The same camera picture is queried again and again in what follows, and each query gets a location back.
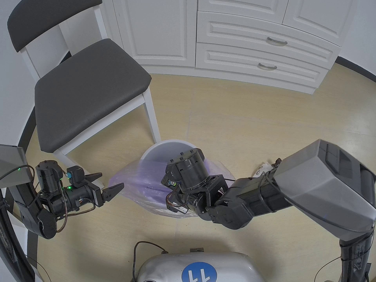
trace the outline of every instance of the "chair leg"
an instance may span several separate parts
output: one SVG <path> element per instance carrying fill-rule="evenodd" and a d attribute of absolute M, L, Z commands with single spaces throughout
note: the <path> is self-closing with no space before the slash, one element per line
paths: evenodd
<path fill-rule="evenodd" d="M 150 88 L 147 88 L 147 90 L 143 92 L 143 97 L 145 99 L 144 107 L 145 107 L 146 115 L 149 120 L 150 129 L 152 130 L 154 142 L 155 143 L 161 142 L 162 139 L 161 139 L 161 135 L 159 134 L 157 117 L 155 116 Z"/>
<path fill-rule="evenodd" d="M 72 166 L 75 166 L 75 165 L 78 165 L 80 167 L 82 167 L 81 165 L 79 165 L 77 162 L 75 162 L 74 160 L 70 159 L 67 155 L 63 154 L 59 149 L 55 150 L 54 151 L 54 156 L 57 157 L 61 162 L 64 163 L 65 166 L 68 166 L 68 167 L 72 167 Z M 85 170 L 83 168 L 83 171 L 85 172 L 85 174 L 89 174 L 89 172 L 87 170 Z M 97 185 L 99 188 L 103 189 L 105 186 L 103 185 L 103 183 L 98 179 L 98 180 L 95 180 L 93 182 L 94 185 Z"/>

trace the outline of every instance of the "white wall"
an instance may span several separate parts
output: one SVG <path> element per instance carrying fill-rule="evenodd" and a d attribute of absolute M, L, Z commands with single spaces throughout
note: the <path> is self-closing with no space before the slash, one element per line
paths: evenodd
<path fill-rule="evenodd" d="M 0 144 L 18 144 L 34 107 L 35 81 L 14 50 L 7 29 L 8 17 L 20 1 L 0 0 Z M 58 65 L 68 52 L 59 26 L 31 42 L 27 49 L 40 76 Z"/>
<path fill-rule="evenodd" d="M 376 0 L 359 0 L 340 56 L 376 75 Z"/>

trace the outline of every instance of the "metal handle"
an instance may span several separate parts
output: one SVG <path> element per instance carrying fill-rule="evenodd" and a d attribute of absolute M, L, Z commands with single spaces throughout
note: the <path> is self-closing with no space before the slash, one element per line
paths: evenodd
<path fill-rule="evenodd" d="M 261 67 L 261 68 L 266 68 L 266 69 L 270 69 L 270 70 L 275 70 L 275 69 L 277 69 L 277 66 L 270 67 L 270 66 L 265 66 L 265 65 L 263 65 L 263 64 L 261 64 L 261 63 L 259 63 L 259 67 Z"/>
<path fill-rule="evenodd" d="M 287 45 L 287 41 L 284 41 L 284 42 L 278 41 L 278 40 L 272 39 L 269 36 L 266 38 L 266 40 L 272 43 L 280 44 L 280 45 Z"/>

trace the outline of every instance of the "white chair frame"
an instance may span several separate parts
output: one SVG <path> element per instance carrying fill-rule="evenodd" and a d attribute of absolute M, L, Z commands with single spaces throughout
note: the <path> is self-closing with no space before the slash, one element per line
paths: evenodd
<path fill-rule="evenodd" d="M 99 8 L 99 5 L 94 6 L 94 13 L 97 19 L 97 24 L 99 27 L 100 35 L 102 39 L 108 38 L 105 23 L 103 21 L 103 17 Z M 22 58 L 24 59 L 27 68 L 29 69 L 32 77 L 34 78 L 35 82 L 40 79 L 38 72 L 35 69 L 35 66 L 27 52 L 26 47 L 20 50 Z M 54 151 L 54 156 L 58 158 L 61 162 L 63 162 L 66 166 L 72 167 L 75 165 L 79 165 L 73 159 L 68 157 L 68 153 L 76 148 L 78 145 L 89 139 L 91 136 L 95 135 L 100 130 L 104 129 L 106 126 L 110 125 L 111 123 L 115 122 L 125 114 L 128 114 L 130 111 L 134 110 L 135 108 L 139 107 L 140 105 L 144 105 L 145 111 L 148 117 L 149 126 L 152 131 L 153 139 L 155 143 L 161 141 L 161 135 L 159 134 L 159 128 L 157 123 L 157 118 L 155 116 L 154 106 L 152 95 L 150 93 L 150 88 L 148 87 L 145 92 L 140 94 L 139 96 L 133 98 L 131 101 L 127 102 L 126 104 L 120 106 L 112 113 L 108 114 L 107 116 L 103 117 L 102 119 L 95 122 L 93 125 L 82 131 L 76 137 L 74 137 L 71 141 L 67 144 L 63 145 L 59 149 Z M 94 184 L 100 187 L 101 189 L 104 188 L 103 183 L 100 179 L 94 181 Z"/>

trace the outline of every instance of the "wooden floor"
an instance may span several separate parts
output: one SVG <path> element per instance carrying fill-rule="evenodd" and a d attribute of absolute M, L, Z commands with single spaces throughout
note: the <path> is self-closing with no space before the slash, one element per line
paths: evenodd
<path fill-rule="evenodd" d="M 376 83 L 338 64 L 312 96 L 251 83 L 167 75 L 153 75 L 151 92 L 162 140 L 195 144 L 236 178 L 251 176 L 261 163 L 285 158 L 319 138 L 340 145 L 376 171 Z M 102 181 L 108 184 L 152 144 L 140 107 L 70 156 L 92 173 L 103 172 Z M 54 159 L 40 151 L 36 131 L 26 155 L 33 166 Z M 40 238 L 38 261 L 53 282 L 130 281 L 133 247 L 140 240 L 153 241 L 169 252 L 204 247 L 245 253 L 270 282 L 313 281 L 322 265 L 340 255 L 338 239 L 294 207 L 257 217 L 233 231 L 197 217 L 154 215 L 118 196 L 94 212 L 70 217 L 53 239 Z M 137 267 L 159 253 L 140 246 Z M 374 262 L 373 279 L 376 245 L 369 261 Z M 339 275 L 337 260 L 320 271 L 316 281 L 337 281 Z"/>

